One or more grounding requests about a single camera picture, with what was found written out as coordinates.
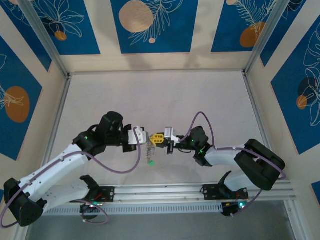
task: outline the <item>white line drawing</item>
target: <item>white line drawing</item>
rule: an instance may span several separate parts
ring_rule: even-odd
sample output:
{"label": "white line drawing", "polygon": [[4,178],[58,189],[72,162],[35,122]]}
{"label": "white line drawing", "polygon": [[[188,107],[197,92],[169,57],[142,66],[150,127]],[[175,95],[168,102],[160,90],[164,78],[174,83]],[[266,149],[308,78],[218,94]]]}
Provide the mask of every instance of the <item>white line drawing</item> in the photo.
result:
{"label": "white line drawing", "polygon": [[234,5],[238,8],[240,17],[246,21],[248,27],[254,29],[254,37],[257,40],[260,36],[266,18],[270,15],[278,0],[264,0],[261,8],[257,7],[254,0],[227,0],[228,5]]}
{"label": "white line drawing", "polygon": [[305,51],[303,65],[306,67],[307,87],[297,99],[297,106],[303,110],[310,107],[310,126],[320,124],[320,24],[312,34],[307,50]]}
{"label": "white line drawing", "polygon": [[[6,2],[5,5],[17,19],[29,26],[18,5],[10,0],[2,1]],[[77,24],[82,23],[85,16],[69,10],[69,0],[33,0],[32,5],[49,35],[55,36],[60,41],[67,39],[66,33],[82,37],[82,31]]]}
{"label": "white line drawing", "polygon": [[28,20],[26,19],[25,15],[21,11],[20,7],[18,6],[18,3],[14,0],[2,0],[3,4],[10,10],[12,15],[23,22],[24,24],[30,26]]}
{"label": "white line drawing", "polygon": [[[263,31],[268,16],[279,0],[264,0],[261,7],[258,7],[255,0],[226,0],[226,4],[236,6],[239,15],[245,20],[248,28],[243,31],[240,37],[240,45],[244,48],[254,47]],[[287,20],[291,11],[298,11],[305,0],[291,0],[282,14]]]}
{"label": "white line drawing", "polygon": [[[0,55],[0,70],[5,66],[7,57],[8,56],[6,55]],[[23,106],[23,99],[24,97],[17,98],[6,93],[6,91],[2,88],[0,84],[0,110],[3,109],[6,105],[8,105],[9,107],[10,104],[17,104],[19,106]]]}
{"label": "white line drawing", "polygon": [[296,12],[298,11],[301,6],[303,5],[302,3],[305,0],[291,0],[288,4],[288,7],[286,8],[286,10],[284,11],[284,13],[282,14],[282,17],[287,20],[288,18],[288,14],[289,12]]}
{"label": "white line drawing", "polygon": [[166,26],[170,27],[169,14],[181,7],[184,0],[131,0],[119,12],[122,26],[132,39],[130,46],[139,41],[154,44]]}

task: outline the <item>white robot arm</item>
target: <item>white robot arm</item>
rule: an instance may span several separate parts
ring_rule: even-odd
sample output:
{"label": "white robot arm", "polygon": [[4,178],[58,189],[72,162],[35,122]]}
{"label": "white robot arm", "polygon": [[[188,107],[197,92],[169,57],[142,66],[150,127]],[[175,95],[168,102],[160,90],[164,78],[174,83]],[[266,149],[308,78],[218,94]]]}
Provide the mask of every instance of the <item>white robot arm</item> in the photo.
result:
{"label": "white robot arm", "polygon": [[20,181],[9,179],[4,184],[5,203],[11,201],[8,208],[19,225],[25,227],[51,208],[92,196],[91,191],[96,191],[99,186],[90,176],[82,176],[69,185],[55,184],[77,167],[88,163],[91,157],[104,152],[107,146],[121,146],[124,153],[132,152],[137,150],[138,142],[140,145],[147,142],[147,136],[143,127],[132,129],[131,124],[124,127],[123,117],[119,113],[108,112],[102,117],[100,124],[80,133],[51,162]]}
{"label": "white robot arm", "polygon": [[167,154],[172,154],[174,149],[194,151],[193,158],[200,166],[238,166],[239,170],[226,173],[219,183],[225,197],[251,186],[271,190],[286,166],[280,157],[254,139],[240,146],[216,148],[208,143],[201,126],[191,129],[187,136],[176,136],[172,127],[166,127],[150,140],[157,147],[167,147]]}

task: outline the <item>wall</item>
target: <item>wall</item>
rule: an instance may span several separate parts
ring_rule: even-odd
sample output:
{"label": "wall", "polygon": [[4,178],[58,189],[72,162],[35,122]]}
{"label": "wall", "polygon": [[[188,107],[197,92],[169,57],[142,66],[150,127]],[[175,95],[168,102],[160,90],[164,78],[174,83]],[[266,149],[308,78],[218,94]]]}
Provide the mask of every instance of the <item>wall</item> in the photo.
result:
{"label": "wall", "polygon": [[70,72],[243,69],[250,56],[250,52],[211,53],[224,0],[199,0],[190,53],[121,54],[111,2],[85,0],[85,4],[101,55],[62,56]]}
{"label": "wall", "polygon": [[[316,21],[319,9],[319,1],[307,0],[266,67],[264,68],[262,62],[258,60],[248,76],[261,109],[272,149],[286,162],[285,172],[294,186],[297,199],[314,239],[320,235],[318,224],[320,222],[320,206],[312,191],[311,184],[320,180],[320,145],[298,154],[282,109],[271,86],[271,81]],[[294,78],[295,73],[292,72],[290,76]],[[290,84],[282,91],[291,91]]]}
{"label": "wall", "polygon": [[[8,179],[15,178],[19,180],[39,168],[49,140],[65,79],[54,64],[51,65],[47,72],[1,7],[0,22],[1,37],[42,86],[40,97],[17,160],[0,154],[0,189],[3,189],[3,184]],[[12,81],[11,79],[1,80],[3,81],[2,83],[4,83],[4,81]],[[0,209],[2,210],[3,207],[4,200],[2,201]],[[7,212],[4,218],[4,224],[10,224],[14,220],[12,214]],[[14,228],[6,230],[0,229],[0,239],[10,239],[13,229]]]}

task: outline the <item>yellow object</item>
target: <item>yellow object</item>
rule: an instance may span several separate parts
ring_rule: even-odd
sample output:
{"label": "yellow object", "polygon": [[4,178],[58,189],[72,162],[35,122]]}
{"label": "yellow object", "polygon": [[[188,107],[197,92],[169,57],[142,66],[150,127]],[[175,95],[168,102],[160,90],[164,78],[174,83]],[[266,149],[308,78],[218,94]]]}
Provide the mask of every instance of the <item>yellow object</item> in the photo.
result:
{"label": "yellow object", "polygon": [[162,144],[165,141],[165,136],[162,133],[157,133],[150,137],[150,141],[153,145]]}

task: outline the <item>enclosure frame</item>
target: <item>enclosure frame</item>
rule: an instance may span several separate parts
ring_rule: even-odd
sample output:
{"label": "enclosure frame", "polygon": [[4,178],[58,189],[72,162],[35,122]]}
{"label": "enclosure frame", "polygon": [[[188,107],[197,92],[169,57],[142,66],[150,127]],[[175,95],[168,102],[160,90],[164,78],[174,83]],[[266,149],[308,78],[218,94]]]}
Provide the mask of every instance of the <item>enclosure frame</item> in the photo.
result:
{"label": "enclosure frame", "polygon": [[[261,117],[261,111],[260,111],[259,105],[256,101],[255,93],[251,87],[250,79],[248,79],[247,76],[248,76],[248,73],[251,71],[254,63],[259,58],[266,43],[268,42],[268,40],[269,40],[271,34],[273,33],[279,19],[281,18],[282,12],[286,9],[289,1],[290,0],[283,0],[283,1],[277,2],[277,4],[275,5],[267,23],[266,23],[266,26],[261,34],[261,37],[258,39],[257,44],[255,45],[255,47],[253,48],[253,50],[251,52],[251,56],[248,60],[246,67],[243,70],[244,83],[245,83],[246,89],[248,91],[248,95],[249,95],[249,98],[250,98],[250,101],[252,104],[252,108],[253,108],[257,123],[258,123],[258,127],[260,130],[263,142],[269,149],[271,149],[271,145],[270,145],[270,142],[268,139],[268,134],[267,134],[265,127],[264,127],[263,119]],[[58,66],[60,72],[66,77],[66,82],[65,82],[63,94],[62,94],[62,97],[59,102],[59,107],[58,107],[58,110],[57,110],[57,113],[55,116],[54,125],[52,128],[50,139],[49,139],[45,154],[42,159],[41,165],[43,166],[50,161],[50,156],[51,156],[54,142],[56,139],[60,119],[61,119],[61,116],[63,113],[66,98],[68,95],[68,90],[69,90],[69,87],[71,84],[72,74],[70,75],[67,72],[66,67],[63,64],[56,47],[54,46],[49,34],[45,30],[45,27],[41,24],[40,19],[37,17],[37,14],[36,14],[34,8],[32,7],[32,4],[27,0],[17,0],[17,2],[19,4],[22,12],[24,13],[26,19],[29,21],[30,25],[32,26],[33,30],[35,31],[37,37],[40,39],[41,43],[43,44],[43,46],[45,47],[45,49],[49,53],[50,57],[55,62],[55,64]],[[188,204],[196,205],[199,202],[201,202],[200,198],[196,197],[197,195],[200,194],[199,191],[197,190],[199,188],[199,183],[197,183],[197,184],[196,183],[195,184],[151,184],[151,185],[143,185],[143,186],[141,186],[141,185],[129,185],[128,186],[127,185],[127,186],[117,186],[117,188],[126,187],[127,193],[130,194],[130,193],[134,193],[137,188],[142,187],[147,191],[147,193],[149,194],[149,197],[153,200],[152,201],[144,201],[143,199],[141,199],[139,201],[139,204],[157,204],[159,202],[159,198],[157,198],[157,196],[159,196],[159,194],[161,193],[161,189],[163,187],[167,187],[167,186],[176,187],[176,191],[172,193],[173,195],[176,196],[175,200],[172,200],[172,198],[171,199],[170,198],[162,199],[168,204],[179,203],[179,204],[183,205],[184,203],[188,203]],[[187,189],[189,191],[191,186],[194,187],[194,190],[193,190],[194,192],[189,192],[188,196],[190,198],[188,198],[188,196],[184,193],[187,192],[186,191]],[[257,192],[257,189],[249,190],[249,194],[255,194],[256,192]],[[271,190],[269,192],[265,192],[265,194],[262,194],[261,197],[259,197],[257,200],[258,201],[274,201],[274,200],[284,201],[286,212],[289,216],[291,227],[292,227],[292,230],[294,232],[296,239],[299,239],[299,240],[300,239],[301,240],[312,239],[309,234],[309,231],[308,231],[308,226],[306,226],[304,218],[301,217],[302,210],[299,206],[299,203],[296,201],[295,193],[294,193],[294,190],[291,186],[290,181],[277,182],[275,184],[275,187],[273,190]],[[118,202],[114,203],[114,204],[121,205],[122,200],[118,199]],[[61,206],[61,208],[64,208],[64,209],[71,208],[71,207],[72,206],[69,204]],[[26,238],[28,227],[15,226],[14,228],[15,228],[15,230],[13,232],[15,234],[11,237],[12,240],[22,240],[22,239]]]}

